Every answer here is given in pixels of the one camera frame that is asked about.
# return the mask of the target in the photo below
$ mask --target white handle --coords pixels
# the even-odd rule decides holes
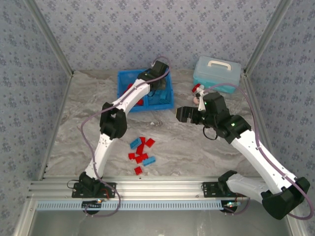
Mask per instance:
[[[211,66],[211,64],[225,65],[227,70],[231,70],[231,65],[222,61],[211,60],[209,61],[208,66]]]

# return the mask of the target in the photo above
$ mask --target plastic storage box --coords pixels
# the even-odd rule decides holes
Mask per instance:
[[[127,90],[129,84],[133,84],[137,79],[138,74],[143,70],[122,70],[117,75],[117,98],[121,97]],[[174,108],[174,92],[172,87],[171,73],[166,76],[165,90],[151,91],[148,95],[145,95],[143,99],[143,105],[135,105],[131,112],[140,111],[155,111],[166,110]]]
[[[201,56],[193,73],[193,84],[202,84],[205,88],[220,83],[240,84],[241,65],[235,62]],[[233,93],[235,88],[220,86],[215,90]]]

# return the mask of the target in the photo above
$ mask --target red object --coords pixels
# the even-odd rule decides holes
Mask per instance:
[[[129,153],[128,157],[129,157],[130,160],[133,160],[133,159],[136,158],[136,154],[135,153]]]
[[[192,92],[196,92],[197,88],[200,86],[201,84],[196,84],[195,87],[192,88]]]
[[[136,153],[138,155],[142,155],[143,149],[144,149],[144,144],[146,142],[146,138],[145,137],[140,137],[140,139],[141,139],[141,145],[139,147],[137,147],[137,151],[136,151]]]
[[[149,158],[148,154],[145,153],[145,154],[142,154],[140,156],[137,156],[135,159],[136,159],[137,164],[139,164],[143,160],[148,159],[148,158]]]
[[[152,147],[152,145],[155,143],[155,141],[153,139],[149,139],[147,142],[146,142],[146,145],[150,148]]]
[[[137,164],[141,163],[142,162],[142,157],[141,156],[137,156],[136,157],[136,162],[137,162]]]
[[[134,171],[136,172],[136,175],[142,174],[142,169],[140,166],[138,166],[137,168],[134,168]]]
[[[143,99],[140,99],[140,100],[137,102],[137,105],[143,106]]]
[[[145,159],[148,159],[149,156],[147,153],[145,153],[145,154],[142,154],[141,156],[139,156],[139,158],[141,158],[142,160],[145,160]]]

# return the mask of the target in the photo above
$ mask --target light blue storage box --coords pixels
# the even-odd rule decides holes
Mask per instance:
[[[193,84],[202,84],[205,88],[220,83],[240,84],[241,64],[201,56],[193,73]],[[220,86],[215,90],[233,93],[235,88]]]

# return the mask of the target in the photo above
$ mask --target lego brick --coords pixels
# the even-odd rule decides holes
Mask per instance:
[[[137,105],[143,106],[143,99],[140,99],[140,100],[137,102]]]
[[[155,158],[154,156],[151,156],[151,157],[149,157],[148,159],[143,160],[143,161],[142,161],[142,164],[143,164],[143,166],[148,166],[148,165],[150,165],[150,164],[155,163],[155,161],[156,161],[156,158]]]
[[[149,148],[152,147],[152,145],[155,143],[155,141],[153,139],[149,139],[147,142],[146,142],[146,146],[148,146]]]
[[[134,171],[136,172],[136,175],[142,174],[142,169],[140,166],[138,166],[137,168],[134,168]]]
[[[166,96],[167,96],[167,91],[164,90],[159,97],[160,97],[160,99],[165,100]]]
[[[149,156],[147,153],[142,154],[141,156],[139,156],[142,160],[148,159]]]
[[[168,104],[169,101],[165,100],[165,99],[160,99],[159,100],[160,104]]]
[[[133,160],[133,159],[136,158],[136,154],[135,153],[129,153],[128,157],[129,157],[130,160]]]
[[[145,145],[145,142],[146,142],[146,138],[145,137],[140,137],[140,140],[141,140],[141,145],[137,147],[137,151],[136,151],[136,153],[138,155],[142,155],[142,153],[143,153],[143,148],[144,148],[144,145]]]
[[[137,147],[136,153],[138,155],[142,155],[143,154],[143,149],[144,149],[144,144],[141,144],[139,147]]]
[[[142,154],[142,155],[140,155],[140,156],[137,156],[136,158],[135,158],[135,160],[136,160],[136,162],[137,162],[137,164],[139,164],[139,163],[141,163],[143,160],[145,160],[145,159],[148,159],[149,158],[149,156],[148,156],[148,154]]]
[[[136,156],[135,160],[136,160],[137,164],[140,164],[142,162],[142,157]]]
[[[130,148],[131,149],[136,149],[137,147],[139,147],[142,144],[141,139],[137,138],[136,140],[134,140],[131,144],[130,144]]]

